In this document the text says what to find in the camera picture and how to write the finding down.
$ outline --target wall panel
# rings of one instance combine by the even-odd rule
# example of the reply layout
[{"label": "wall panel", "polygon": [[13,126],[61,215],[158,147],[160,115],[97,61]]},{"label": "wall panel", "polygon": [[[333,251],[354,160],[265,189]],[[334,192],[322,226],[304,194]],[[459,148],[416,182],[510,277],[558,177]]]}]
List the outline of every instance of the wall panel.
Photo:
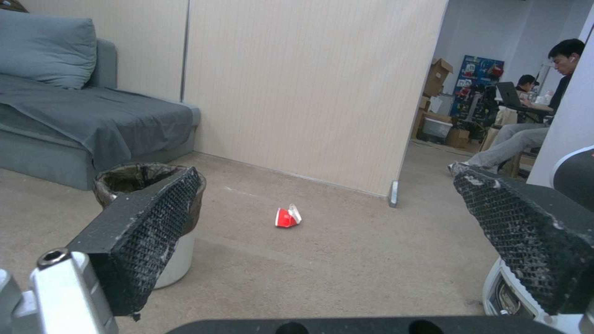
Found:
[{"label": "wall panel", "polygon": [[386,194],[446,1],[192,0],[195,148]]}]

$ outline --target beige wall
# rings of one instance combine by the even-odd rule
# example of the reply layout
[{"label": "beige wall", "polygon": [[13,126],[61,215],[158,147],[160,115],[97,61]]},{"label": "beige wall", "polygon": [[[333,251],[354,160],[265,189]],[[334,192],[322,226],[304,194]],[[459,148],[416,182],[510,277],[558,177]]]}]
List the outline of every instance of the beige wall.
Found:
[{"label": "beige wall", "polygon": [[446,2],[192,0],[196,150],[387,194]]},{"label": "beige wall", "polygon": [[120,89],[179,100],[188,0],[21,0],[30,12],[93,19],[118,48]]}]

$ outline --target black shirt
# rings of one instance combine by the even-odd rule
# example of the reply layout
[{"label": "black shirt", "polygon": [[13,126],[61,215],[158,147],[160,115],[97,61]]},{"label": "black shirt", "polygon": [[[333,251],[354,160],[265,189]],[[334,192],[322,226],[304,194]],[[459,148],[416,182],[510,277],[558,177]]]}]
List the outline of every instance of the black shirt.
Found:
[{"label": "black shirt", "polygon": [[565,94],[565,89],[567,89],[569,80],[571,80],[571,74],[566,75],[563,78],[561,78],[561,80],[559,80],[559,86],[557,86],[557,90],[551,98],[551,103],[549,103],[549,108],[553,109],[554,111],[557,111],[557,108],[559,108],[561,98],[563,97],[563,94]]}]

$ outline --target trash can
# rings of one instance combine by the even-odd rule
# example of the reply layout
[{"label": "trash can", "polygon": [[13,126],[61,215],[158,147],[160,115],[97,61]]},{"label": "trash can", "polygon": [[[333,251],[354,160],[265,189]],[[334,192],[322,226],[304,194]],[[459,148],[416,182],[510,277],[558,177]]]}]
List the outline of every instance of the trash can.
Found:
[{"label": "trash can", "polygon": [[[122,194],[141,190],[155,184],[188,167],[173,166],[164,163],[130,163],[114,167],[98,174],[95,178],[93,192],[95,198],[105,209],[111,202]],[[189,222],[182,232],[182,236],[175,244],[175,251],[171,259],[159,276],[155,289],[171,285],[183,277],[192,263],[195,236],[192,233],[200,217],[202,195],[206,187],[206,179],[200,173],[200,186],[196,191],[192,206],[189,208]]]}]

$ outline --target gray blanket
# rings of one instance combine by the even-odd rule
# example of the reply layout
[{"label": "gray blanket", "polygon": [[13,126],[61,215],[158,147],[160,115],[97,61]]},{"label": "gray blanket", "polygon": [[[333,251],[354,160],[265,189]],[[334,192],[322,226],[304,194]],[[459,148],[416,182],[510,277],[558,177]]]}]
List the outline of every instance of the gray blanket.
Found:
[{"label": "gray blanket", "polygon": [[98,171],[188,139],[192,112],[159,99],[90,87],[67,90],[0,74],[0,103],[85,147]]}]

